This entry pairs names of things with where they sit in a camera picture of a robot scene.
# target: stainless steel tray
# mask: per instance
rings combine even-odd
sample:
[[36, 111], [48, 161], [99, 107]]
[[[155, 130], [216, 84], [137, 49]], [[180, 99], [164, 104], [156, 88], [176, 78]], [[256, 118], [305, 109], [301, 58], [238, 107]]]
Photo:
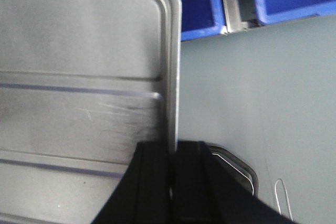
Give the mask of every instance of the stainless steel tray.
[[90, 223], [176, 143], [180, 0], [0, 0], [0, 222]]

